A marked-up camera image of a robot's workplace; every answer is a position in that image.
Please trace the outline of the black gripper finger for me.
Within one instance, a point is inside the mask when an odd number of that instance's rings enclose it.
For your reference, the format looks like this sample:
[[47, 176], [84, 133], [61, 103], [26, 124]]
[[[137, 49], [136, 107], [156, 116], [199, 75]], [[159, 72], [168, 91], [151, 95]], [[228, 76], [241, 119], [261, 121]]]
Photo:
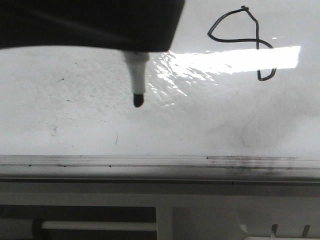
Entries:
[[3, 0], [0, 46], [165, 52], [184, 4], [182, 0]]

